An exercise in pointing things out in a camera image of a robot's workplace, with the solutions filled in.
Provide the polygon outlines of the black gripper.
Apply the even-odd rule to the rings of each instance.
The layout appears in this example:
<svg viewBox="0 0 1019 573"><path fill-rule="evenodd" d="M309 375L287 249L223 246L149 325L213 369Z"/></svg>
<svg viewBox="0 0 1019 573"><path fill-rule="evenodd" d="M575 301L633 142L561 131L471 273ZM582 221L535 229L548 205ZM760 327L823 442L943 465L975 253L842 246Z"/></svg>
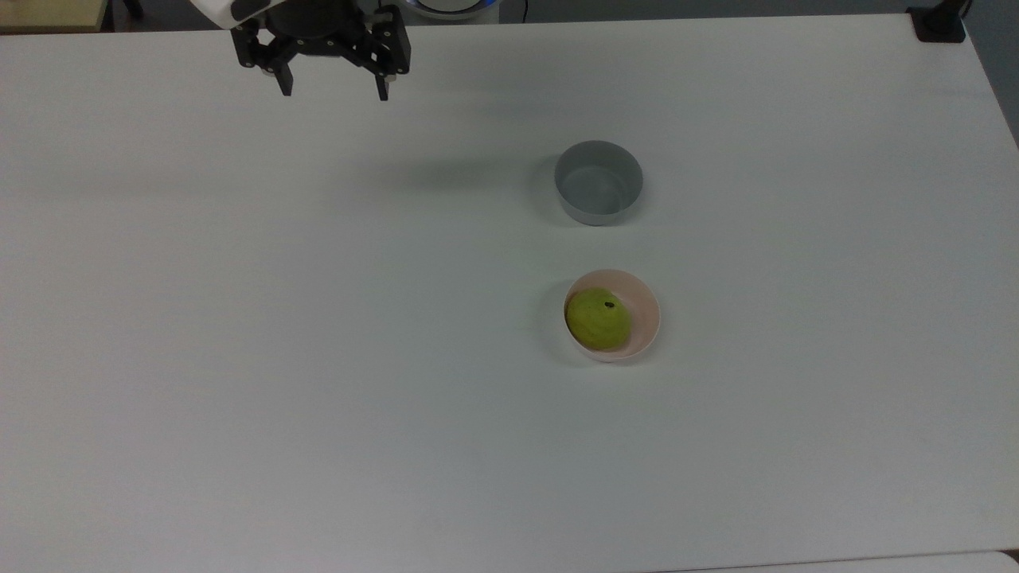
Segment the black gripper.
<svg viewBox="0 0 1019 573"><path fill-rule="evenodd" d="M294 91L290 62L298 41L346 45L346 59L371 73L383 102L389 100L390 84L410 72L412 49L396 5L379 5L368 14L357 1L284 1L269 8L265 19L275 37L262 44L260 22L242 22L232 28L234 51L243 68L272 76L284 96Z"/></svg>

